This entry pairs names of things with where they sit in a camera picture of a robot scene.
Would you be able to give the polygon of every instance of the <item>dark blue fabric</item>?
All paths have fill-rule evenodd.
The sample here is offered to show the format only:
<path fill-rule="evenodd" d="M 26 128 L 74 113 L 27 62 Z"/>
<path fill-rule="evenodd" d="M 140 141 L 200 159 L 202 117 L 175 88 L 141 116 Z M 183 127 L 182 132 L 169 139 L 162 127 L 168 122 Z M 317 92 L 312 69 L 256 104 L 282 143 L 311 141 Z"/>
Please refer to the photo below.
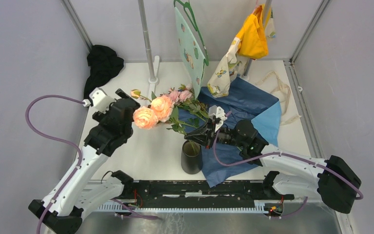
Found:
<path fill-rule="evenodd" d="M 231 111 L 227 124 L 229 128 L 234 128 L 236 123 L 241 119 L 253 119 L 269 107 L 273 106 L 279 100 L 273 95 L 249 84 L 240 78 L 235 79 L 230 84 L 229 95 L 226 97 L 214 98 L 207 88 L 201 89 L 198 100 L 207 104 L 209 107 L 213 105 L 220 106 L 227 113 Z M 187 111 L 180 110 L 180 120 L 186 121 L 194 118 L 194 115 Z M 192 131 L 193 128 L 186 127 L 186 132 Z M 224 163 L 233 163 L 242 160 L 239 156 L 239 149 L 234 146 L 217 144 L 217 157 Z M 235 176 L 255 168 L 257 165 L 243 163 L 233 167 L 225 167 L 218 163 L 214 158 L 213 149 L 203 149 L 203 174 L 210 187 L 213 187 L 230 176 Z"/>

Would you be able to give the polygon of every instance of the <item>vase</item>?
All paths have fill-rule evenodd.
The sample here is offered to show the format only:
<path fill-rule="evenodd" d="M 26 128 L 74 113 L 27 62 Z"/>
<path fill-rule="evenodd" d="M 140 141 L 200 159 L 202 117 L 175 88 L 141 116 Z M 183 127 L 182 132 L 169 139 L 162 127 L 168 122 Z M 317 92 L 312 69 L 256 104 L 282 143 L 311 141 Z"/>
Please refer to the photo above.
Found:
<path fill-rule="evenodd" d="M 203 154 L 201 145 L 185 141 L 181 149 L 181 168 L 187 174 L 197 174 L 203 168 Z"/>

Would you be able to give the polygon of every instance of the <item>flower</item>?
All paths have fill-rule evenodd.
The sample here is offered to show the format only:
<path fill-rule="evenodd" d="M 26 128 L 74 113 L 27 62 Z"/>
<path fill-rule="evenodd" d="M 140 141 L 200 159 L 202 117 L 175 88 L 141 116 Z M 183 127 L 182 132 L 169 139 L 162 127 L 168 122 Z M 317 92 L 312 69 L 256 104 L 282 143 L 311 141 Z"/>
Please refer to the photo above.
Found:
<path fill-rule="evenodd" d="M 151 109 L 155 112 L 158 120 L 166 122 L 170 119 L 170 115 L 173 111 L 174 102 L 170 97 L 165 95 L 157 97 L 151 102 Z"/>
<path fill-rule="evenodd" d="M 174 103 L 177 103 L 178 100 L 179 100 L 179 98 L 178 98 L 179 94 L 180 94 L 179 91 L 177 91 L 177 90 L 173 90 L 173 91 L 170 92 L 170 94 L 168 95 L 168 97 L 169 97 L 169 98 L 170 98 Z"/>
<path fill-rule="evenodd" d="M 185 102 L 187 99 L 189 99 L 193 94 L 189 90 L 184 90 L 180 93 L 179 101 L 180 102 Z"/>
<path fill-rule="evenodd" d="M 139 99 L 140 95 L 141 95 L 141 91 L 139 91 L 138 89 L 131 90 L 131 97 L 132 98 Z"/>
<path fill-rule="evenodd" d="M 193 85 L 192 85 L 191 83 L 190 83 L 190 84 L 188 84 L 188 85 L 186 85 L 186 89 L 187 89 L 187 90 L 189 90 L 189 91 L 190 91 L 190 90 L 191 90 L 192 88 L 193 88 Z"/>
<path fill-rule="evenodd" d="M 134 119 L 135 125 L 142 129 L 151 129 L 158 122 L 158 118 L 155 112 L 145 106 L 135 110 L 132 118 Z"/>

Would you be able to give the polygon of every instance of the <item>gray floor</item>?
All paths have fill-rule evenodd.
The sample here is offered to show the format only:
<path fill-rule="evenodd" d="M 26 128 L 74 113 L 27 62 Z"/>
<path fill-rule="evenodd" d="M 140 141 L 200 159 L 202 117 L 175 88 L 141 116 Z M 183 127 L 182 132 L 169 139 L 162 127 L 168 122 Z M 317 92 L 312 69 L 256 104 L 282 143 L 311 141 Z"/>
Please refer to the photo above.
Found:
<path fill-rule="evenodd" d="M 299 204 L 286 204 L 285 214 Z M 161 220 L 124 219 L 93 212 L 78 234 L 339 234 L 336 214 L 320 204 L 308 204 L 297 216 L 269 220 L 261 214 L 155 214 Z"/>

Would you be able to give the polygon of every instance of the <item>mint green patterned fabric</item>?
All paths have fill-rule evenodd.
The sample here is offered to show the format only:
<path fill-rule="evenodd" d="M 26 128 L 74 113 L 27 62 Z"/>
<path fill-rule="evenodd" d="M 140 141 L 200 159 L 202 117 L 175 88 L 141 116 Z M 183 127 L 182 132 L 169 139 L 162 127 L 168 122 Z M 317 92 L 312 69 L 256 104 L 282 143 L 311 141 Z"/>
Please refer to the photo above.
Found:
<path fill-rule="evenodd" d="M 195 98 L 197 98 L 203 81 L 205 56 L 180 11 L 177 7 L 174 10 L 180 56 L 190 75 Z"/>

